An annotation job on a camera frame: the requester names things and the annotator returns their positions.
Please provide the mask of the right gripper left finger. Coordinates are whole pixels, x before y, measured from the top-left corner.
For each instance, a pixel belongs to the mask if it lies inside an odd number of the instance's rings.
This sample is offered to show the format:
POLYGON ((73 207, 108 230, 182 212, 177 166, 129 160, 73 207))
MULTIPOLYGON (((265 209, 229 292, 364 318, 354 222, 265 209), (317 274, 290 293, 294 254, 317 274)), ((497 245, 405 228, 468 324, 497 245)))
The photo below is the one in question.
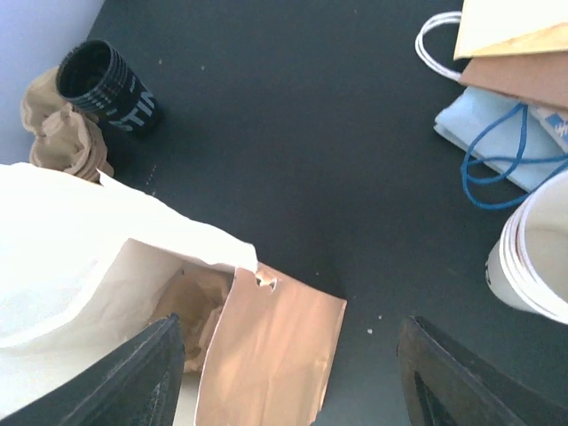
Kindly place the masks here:
POLYGON ((159 319, 3 425, 171 425, 185 349, 176 314, 159 319))

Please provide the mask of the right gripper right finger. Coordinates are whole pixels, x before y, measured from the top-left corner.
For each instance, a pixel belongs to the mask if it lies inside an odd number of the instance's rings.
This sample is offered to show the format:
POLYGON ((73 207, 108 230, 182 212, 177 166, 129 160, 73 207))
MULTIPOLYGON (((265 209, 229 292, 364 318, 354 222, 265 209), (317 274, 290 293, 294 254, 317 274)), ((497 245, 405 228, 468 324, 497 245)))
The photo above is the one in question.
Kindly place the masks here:
POLYGON ((413 425, 565 425, 567 408, 511 379, 423 317, 403 320, 397 358, 413 425))

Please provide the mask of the black printed paper cup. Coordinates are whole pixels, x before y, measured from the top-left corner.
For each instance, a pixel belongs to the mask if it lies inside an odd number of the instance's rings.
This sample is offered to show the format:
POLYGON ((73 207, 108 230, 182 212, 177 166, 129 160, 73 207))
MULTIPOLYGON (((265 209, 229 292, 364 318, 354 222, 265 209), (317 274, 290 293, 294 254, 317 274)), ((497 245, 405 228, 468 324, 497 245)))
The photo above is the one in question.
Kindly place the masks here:
POLYGON ((60 62, 58 94, 86 114, 137 136, 151 133, 161 109, 125 58, 103 40, 77 45, 60 62))

